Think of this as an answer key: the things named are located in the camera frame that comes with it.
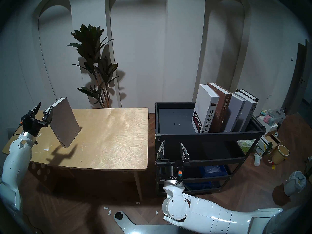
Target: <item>door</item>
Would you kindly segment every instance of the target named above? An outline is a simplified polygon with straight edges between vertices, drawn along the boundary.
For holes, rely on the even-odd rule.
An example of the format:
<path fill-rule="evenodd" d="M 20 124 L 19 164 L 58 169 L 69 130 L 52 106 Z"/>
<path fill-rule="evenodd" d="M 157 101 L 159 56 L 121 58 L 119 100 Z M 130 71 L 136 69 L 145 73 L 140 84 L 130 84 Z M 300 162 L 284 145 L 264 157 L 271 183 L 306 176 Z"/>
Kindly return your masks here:
<path fill-rule="evenodd" d="M 287 115 L 294 114 L 298 111 L 300 102 L 302 101 L 307 88 L 311 72 L 311 59 L 311 44 L 307 40 L 305 40 L 305 46 L 298 43 L 298 53 L 294 75 L 282 106 Z"/>

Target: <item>wood grain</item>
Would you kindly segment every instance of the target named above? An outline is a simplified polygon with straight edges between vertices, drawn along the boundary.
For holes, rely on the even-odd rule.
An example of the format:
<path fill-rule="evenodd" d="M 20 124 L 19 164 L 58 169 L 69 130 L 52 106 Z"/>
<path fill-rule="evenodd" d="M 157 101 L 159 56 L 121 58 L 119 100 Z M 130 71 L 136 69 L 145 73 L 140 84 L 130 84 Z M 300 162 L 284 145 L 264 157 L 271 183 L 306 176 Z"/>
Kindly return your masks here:
<path fill-rule="evenodd" d="M 145 170 L 148 149 L 148 108 L 73 110 L 81 131 L 63 148 L 50 126 L 42 128 L 31 162 L 92 170 Z M 42 111 L 36 118 L 41 119 Z M 18 136 L 13 136 L 3 153 Z"/>

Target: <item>black knob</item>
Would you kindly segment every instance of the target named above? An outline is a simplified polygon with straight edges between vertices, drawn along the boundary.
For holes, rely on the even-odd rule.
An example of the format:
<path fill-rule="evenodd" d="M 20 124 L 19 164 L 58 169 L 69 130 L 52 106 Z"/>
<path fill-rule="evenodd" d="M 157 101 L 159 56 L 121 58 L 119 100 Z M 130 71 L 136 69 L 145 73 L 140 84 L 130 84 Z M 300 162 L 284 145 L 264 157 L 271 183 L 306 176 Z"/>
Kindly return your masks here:
<path fill-rule="evenodd" d="M 122 218 L 124 218 L 124 216 L 123 216 L 123 214 L 122 214 L 121 212 L 116 212 L 116 213 L 115 213 L 115 218 L 116 218 L 117 220 L 121 220 Z"/>

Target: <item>white book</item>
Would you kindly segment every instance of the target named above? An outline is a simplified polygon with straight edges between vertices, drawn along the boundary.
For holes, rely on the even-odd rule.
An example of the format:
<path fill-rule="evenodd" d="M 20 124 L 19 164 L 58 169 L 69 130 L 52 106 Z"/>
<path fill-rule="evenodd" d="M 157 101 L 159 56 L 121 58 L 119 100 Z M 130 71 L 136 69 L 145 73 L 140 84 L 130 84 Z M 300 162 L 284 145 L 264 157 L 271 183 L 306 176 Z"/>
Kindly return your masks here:
<path fill-rule="evenodd" d="M 60 98 L 53 103 L 53 115 L 50 127 L 60 144 L 64 148 L 68 148 L 75 137 L 80 132 L 80 127 L 76 118 L 71 110 L 71 106 L 67 98 Z M 45 115 L 50 107 L 46 109 L 43 114 Z"/>
<path fill-rule="evenodd" d="M 244 132 L 256 108 L 257 102 L 241 92 L 234 92 L 233 94 L 246 100 L 234 127 L 234 132 Z"/>
<path fill-rule="evenodd" d="M 231 101 L 229 103 L 227 113 L 223 121 L 222 126 L 223 132 L 233 131 L 237 123 L 238 117 L 240 116 L 241 111 L 243 110 L 245 101 L 246 101 L 245 99 L 232 94 Z"/>
<path fill-rule="evenodd" d="M 219 102 L 219 96 L 208 85 L 199 85 L 192 125 L 197 133 L 207 133 Z"/>

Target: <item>trash can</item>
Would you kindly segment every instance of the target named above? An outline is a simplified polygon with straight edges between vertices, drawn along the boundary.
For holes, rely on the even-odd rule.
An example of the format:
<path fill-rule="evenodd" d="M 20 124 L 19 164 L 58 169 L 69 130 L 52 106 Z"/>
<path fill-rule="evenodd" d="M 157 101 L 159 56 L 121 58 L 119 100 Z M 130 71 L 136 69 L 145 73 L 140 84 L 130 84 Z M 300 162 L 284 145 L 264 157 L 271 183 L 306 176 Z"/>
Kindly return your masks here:
<path fill-rule="evenodd" d="M 295 171 L 286 181 L 286 184 L 284 185 L 284 193 L 287 196 L 291 196 L 295 192 L 300 192 L 304 189 L 306 182 L 307 180 L 303 173 L 300 171 Z"/>
<path fill-rule="evenodd" d="M 272 154 L 272 161 L 274 164 L 280 164 L 287 156 L 289 156 L 289 150 L 283 145 L 278 145 Z"/>

